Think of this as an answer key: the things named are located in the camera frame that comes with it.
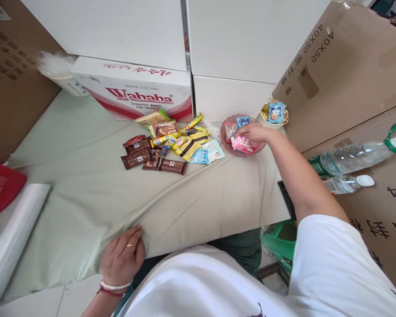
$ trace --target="wahaha box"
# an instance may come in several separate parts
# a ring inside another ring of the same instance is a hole
[[[178,122],[192,120],[190,72],[80,56],[70,73],[116,120],[155,108]]]

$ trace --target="sleeve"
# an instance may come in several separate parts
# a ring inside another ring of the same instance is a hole
[[[299,316],[396,316],[396,289],[360,233],[327,215],[298,226],[286,300]]]

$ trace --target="red string bracelet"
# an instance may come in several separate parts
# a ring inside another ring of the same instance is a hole
[[[113,293],[114,291],[109,291],[109,290],[105,289],[102,285],[100,285],[100,289],[98,290],[97,294],[101,291],[103,293],[107,293],[114,297],[123,297],[126,294],[125,292],[124,293]]]

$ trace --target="black phone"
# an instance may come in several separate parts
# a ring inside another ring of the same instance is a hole
[[[295,206],[293,205],[292,199],[290,199],[285,184],[283,183],[283,181],[280,181],[277,184],[279,185],[280,191],[282,192],[290,217],[292,218],[292,220],[296,221]]]

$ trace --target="wahaha logo text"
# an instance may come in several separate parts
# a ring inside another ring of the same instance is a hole
[[[146,96],[146,95],[141,95],[138,92],[126,93],[126,90],[124,89],[117,89],[117,88],[106,88],[106,89],[119,100],[173,104],[173,100],[171,98],[160,97],[157,94]]]

